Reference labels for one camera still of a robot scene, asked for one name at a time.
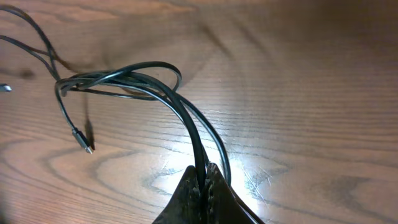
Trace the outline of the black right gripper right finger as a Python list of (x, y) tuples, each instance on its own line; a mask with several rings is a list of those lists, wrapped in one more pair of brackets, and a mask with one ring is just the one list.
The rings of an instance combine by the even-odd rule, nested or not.
[(263, 223), (231, 190), (214, 163), (207, 166), (205, 186), (201, 193), (202, 223), (255, 224)]

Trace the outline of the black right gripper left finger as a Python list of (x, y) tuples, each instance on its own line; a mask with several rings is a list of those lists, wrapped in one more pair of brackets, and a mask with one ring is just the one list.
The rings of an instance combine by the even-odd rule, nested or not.
[(152, 224), (194, 224), (201, 221), (200, 191), (195, 168), (188, 166), (168, 204)]

